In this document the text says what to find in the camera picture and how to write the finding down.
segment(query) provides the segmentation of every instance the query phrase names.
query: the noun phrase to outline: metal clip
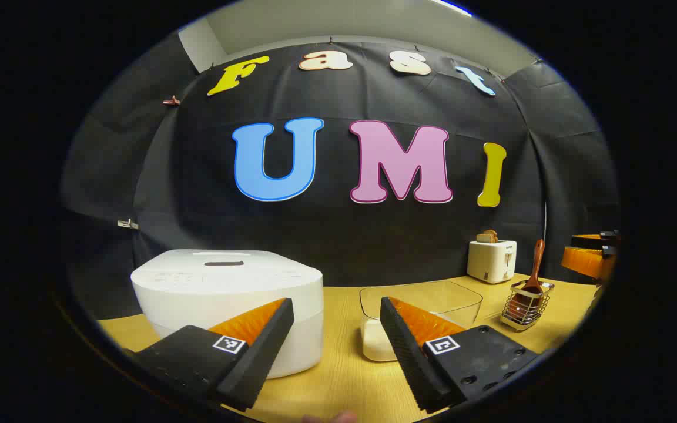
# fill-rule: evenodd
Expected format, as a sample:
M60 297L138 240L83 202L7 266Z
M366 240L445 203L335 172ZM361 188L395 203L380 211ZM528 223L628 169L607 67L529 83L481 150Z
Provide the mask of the metal clip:
M124 220L117 220L116 225L118 227L128 227L134 230L139 230L140 227L138 224L135 224L135 222L132 221L132 219L127 219L127 222L124 222Z

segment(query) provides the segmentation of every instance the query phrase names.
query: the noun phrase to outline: hand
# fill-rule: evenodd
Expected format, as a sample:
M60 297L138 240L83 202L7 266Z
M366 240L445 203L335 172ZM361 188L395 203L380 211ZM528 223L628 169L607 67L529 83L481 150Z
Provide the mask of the hand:
M357 423L357 413L344 411L336 415L336 417L331 418L331 420L327 422L323 422L323 420L315 417L314 415L306 414L303 418L301 418L301 423Z

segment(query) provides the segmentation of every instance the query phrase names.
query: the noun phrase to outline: wooden spoon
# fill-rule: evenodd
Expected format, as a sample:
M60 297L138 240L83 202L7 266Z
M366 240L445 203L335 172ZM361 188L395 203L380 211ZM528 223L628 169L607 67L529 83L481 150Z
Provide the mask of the wooden spoon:
M545 251L545 240L540 239L534 246L534 263L532 264L532 275L529 276L529 280L527 280L527 283L524 284L523 287L521 287L521 291L526 291L531 294L542 294L542 286L537 280L537 273L539 272L539 265L542 263L542 252L544 251ZM527 313L527 310L525 310L525 308L527 306L529 306L529 308L538 306L541 300L542 299L536 300L532 297L527 297L526 295L523 294L515 294L513 295L513 297L511 297L511 303L510 305L508 305L508 309L511 315L516 316L519 319L525 317L527 319L532 319L535 317L534 312L530 313L529 315L525 315Z

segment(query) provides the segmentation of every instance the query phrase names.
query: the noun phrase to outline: clear plastic container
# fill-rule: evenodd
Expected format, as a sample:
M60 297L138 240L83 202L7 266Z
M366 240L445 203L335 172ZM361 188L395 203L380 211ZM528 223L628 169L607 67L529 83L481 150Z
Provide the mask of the clear plastic container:
M379 321L383 297L398 298L467 329L477 319L482 303L482 295L450 280L366 287L360 290L360 305L365 316Z

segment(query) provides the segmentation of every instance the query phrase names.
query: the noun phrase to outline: ceiling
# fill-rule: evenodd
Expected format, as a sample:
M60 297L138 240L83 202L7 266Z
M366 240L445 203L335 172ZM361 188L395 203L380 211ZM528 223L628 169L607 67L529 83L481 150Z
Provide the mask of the ceiling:
M537 54L485 22L432 0L241 0L205 17L229 55L291 38L362 35L418 43L504 77Z

